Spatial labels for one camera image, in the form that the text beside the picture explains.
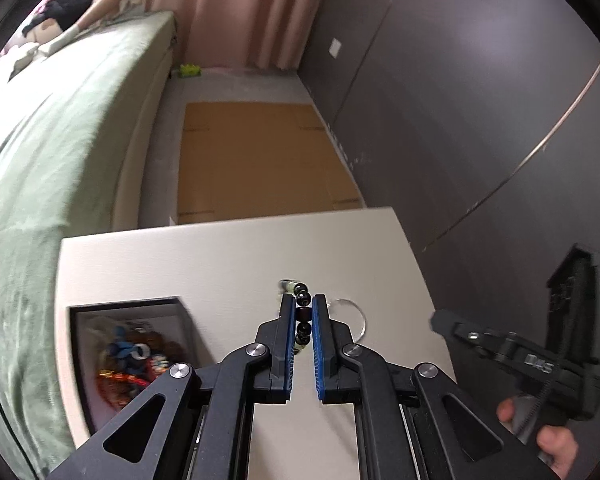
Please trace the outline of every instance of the brown bead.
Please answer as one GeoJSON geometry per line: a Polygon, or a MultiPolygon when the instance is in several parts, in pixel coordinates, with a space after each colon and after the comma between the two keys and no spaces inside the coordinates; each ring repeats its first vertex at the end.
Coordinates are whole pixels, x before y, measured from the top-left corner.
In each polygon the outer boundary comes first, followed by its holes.
{"type": "Polygon", "coordinates": [[[130,402],[131,402],[131,399],[129,399],[128,397],[119,397],[119,398],[116,400],[116,402],[115,402],[115,403],[117,404],[117,406],[118,406],[120,409],[122,409],[122,408],[124,408],[126,405],[128,405],[128,403],[130,403],[130,402]]]}
{"type": "Polygon", "coordinates": [[[125,395],[129,392],[129,385],[126,383],[111,383],[111,391],[116,395],[125,395]]]}
{"type": "Polygon", "coordinates": [[[127,330],[126,331],[126,340],[130,343],[137,345],[138,343],[146,344],[147,333],[139,332],[138,330],[127,330]]]}
{"type": "Polygon", "coordinates": [[[110,356],[105,357],[103,364],[104,364],[104,368],[107,370],[117,370],[118,369],[118,360],[113,357],[110,357],[110,356]]]}
{"type": "Polygon", "coordinates": [[[162,336],[160,334],[158,334],[157,332],[147,332],[145,344],[148,345],[148,347],[152,351],[161,352],[162,345],[164,344],[164,340],[162,339],[162,336]]]}
{"type": "Polygon", "coordinates": [[[167,356],[167,359],[172,363],[176,363],[184,360],[184,350],[175,341],[167,341],[164,344],[162,352],[167,356]]]}

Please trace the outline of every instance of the light switch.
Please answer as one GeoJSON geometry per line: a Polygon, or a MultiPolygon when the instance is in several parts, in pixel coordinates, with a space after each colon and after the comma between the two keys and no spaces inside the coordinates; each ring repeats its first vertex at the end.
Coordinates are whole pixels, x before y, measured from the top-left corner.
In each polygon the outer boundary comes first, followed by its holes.
{"type": "Polygon", "coordinates": [[[333,38],[333,41],[331,41],[331,46],[329,47],[329,54],[331,54],[333,59],[338,57],[338,53],[340,51],[341,46],[342,44],[338,40],[333,38]]]}

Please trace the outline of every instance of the white sock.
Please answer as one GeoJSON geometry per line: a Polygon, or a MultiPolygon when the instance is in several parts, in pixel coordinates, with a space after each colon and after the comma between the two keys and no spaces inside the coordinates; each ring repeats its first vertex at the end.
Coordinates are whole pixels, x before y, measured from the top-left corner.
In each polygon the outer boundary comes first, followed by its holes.
{"type": "Polygon", "coordinates": [[[13,62],[11,77],[22,72],[33,61],[33,57],[36,55],[39,47],[37,43],[26,43],[18,49],[17,53],[14,54],[16,60],[13,62]]]}
{"type": "Polygon", "coordinates": [[[67,46],[80,33],[78,25],[72,25],[57,38],[53,38],[48,43],[40,45],[38,52],[43,56],[52,56],[61,48],[67,46]]]}

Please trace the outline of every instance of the cardboard sheet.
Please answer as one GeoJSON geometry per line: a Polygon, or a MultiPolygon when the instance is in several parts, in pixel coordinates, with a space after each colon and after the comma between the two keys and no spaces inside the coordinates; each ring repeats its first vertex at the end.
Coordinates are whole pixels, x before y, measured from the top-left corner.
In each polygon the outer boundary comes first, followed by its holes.
{"type": "Polygon", "coordinates": [[[178,223],[360,207],[311,105],[187,105],[178,223]]]}

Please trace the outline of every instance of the gray wall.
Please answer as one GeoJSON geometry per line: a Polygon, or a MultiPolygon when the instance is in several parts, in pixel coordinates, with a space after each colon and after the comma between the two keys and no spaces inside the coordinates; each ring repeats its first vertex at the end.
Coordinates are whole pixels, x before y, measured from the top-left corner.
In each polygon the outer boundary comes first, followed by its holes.
{"type": "MultiPolygon", "coordinates": [[[[544,281],[574,242],[600,264],[600,74],[546,149],[446,230],[513,172],[599,63],[564,0],[323,0],[299,74],[366,203],[395,209],[436,307],[543,343],[544,281]]],[[[600,357],[600,289],[598,315],[600,357]]],[[[512,392],[490,364],[452,357],[488,408],[512,392]]],[[[600,414],[574,430],[570,478],[584,478],[600,458],[600,414]]]]}

